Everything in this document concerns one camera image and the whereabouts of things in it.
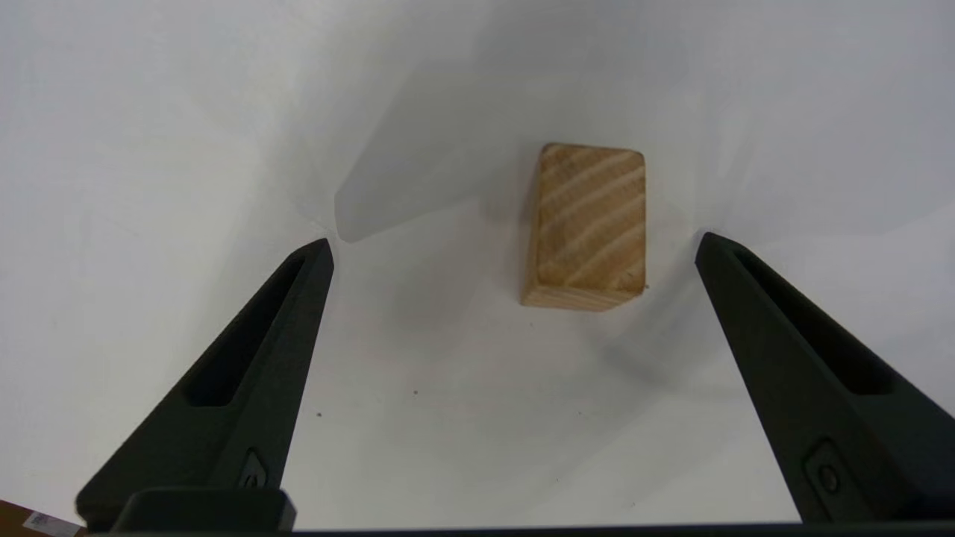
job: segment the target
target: light wood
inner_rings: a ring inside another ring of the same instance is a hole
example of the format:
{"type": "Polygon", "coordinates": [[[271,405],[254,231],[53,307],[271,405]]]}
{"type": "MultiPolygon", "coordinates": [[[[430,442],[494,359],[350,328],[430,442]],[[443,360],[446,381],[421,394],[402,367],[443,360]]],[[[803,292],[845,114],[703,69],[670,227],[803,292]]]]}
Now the light wood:
{"type": "Polygon", "coordinates": [[[534,199],[524,306],[604,311],[644,291],[643,155],[548,144],[538,160],[534,199]]]}

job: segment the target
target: wooden block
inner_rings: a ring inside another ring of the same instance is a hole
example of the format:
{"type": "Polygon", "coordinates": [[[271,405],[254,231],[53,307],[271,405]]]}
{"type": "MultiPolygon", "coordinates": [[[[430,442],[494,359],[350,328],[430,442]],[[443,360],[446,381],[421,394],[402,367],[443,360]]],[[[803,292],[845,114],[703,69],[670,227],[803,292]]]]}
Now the wooden block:
{"type": "Polygon", "coordinates": [[[524,306],[604,311],[644,291],[647,167],[636,151],[551,143],[538,160],[524,306]]]}

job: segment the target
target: label sticker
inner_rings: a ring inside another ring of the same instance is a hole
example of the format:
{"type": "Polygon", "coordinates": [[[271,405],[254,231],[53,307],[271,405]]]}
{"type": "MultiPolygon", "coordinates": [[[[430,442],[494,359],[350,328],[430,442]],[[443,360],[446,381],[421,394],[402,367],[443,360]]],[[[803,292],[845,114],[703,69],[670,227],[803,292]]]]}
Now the label sticker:
{"type": "Polygon", "coordinates": [[[46,533],[51,537],[73,537],[79,531],[79,526],[76,524],[36,511],[27,517],[27,522],[23,523],[23,527],[46,533]]]}

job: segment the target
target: black plastic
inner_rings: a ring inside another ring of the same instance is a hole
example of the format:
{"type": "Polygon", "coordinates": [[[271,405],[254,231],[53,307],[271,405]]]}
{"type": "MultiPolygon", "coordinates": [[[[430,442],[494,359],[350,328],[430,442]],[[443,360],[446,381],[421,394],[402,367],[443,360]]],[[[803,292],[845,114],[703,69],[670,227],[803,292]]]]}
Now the black plastic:
{"type": "Polygon", "coordinates": [[[134,494],[113,533],[291,531],[295,507],[273,488],[165,488],[134,494]]]}
{"type": "Polygon", "coordinates": [[[803,521],[955,518],[951,416],[738,243],[696,266],[803,521]]]}
{"type": "Polygon", "coordinates": [[[80,491],[90,530],[156,487],[278,489],[332,271],[324,239],[288,256],[80,491]]]}
{"type": "MultiPolygon", "coordinates": [[[[708,233],[696,266],[800,515],[837,524],[298,535],[955,535],[955,420],[741,245],[708,233]]],[[[130,537],[287,535],[277,488],[331,272],[325,241],[276,270],[80,492],[93,531],[118,517],[113,534],[130,537]],[[196,485],[210,488],[182,488],[196,485]]]]}

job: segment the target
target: white backdrop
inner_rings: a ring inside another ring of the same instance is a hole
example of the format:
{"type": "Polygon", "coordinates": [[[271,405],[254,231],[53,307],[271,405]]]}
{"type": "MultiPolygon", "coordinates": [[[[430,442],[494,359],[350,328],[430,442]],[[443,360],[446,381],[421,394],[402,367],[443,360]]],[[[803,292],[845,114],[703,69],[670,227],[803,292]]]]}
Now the white backdrop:
{"type": "Polygon", "coordinates": [[[75,519],[274,267],[329,236],[298,527],[793,520],[693,235],[754,249],[955,410],[953,10],[3,3],[0,498],[75,519]],[[548,141],[646,155],[637,301],[517,304],[548,141]]]}

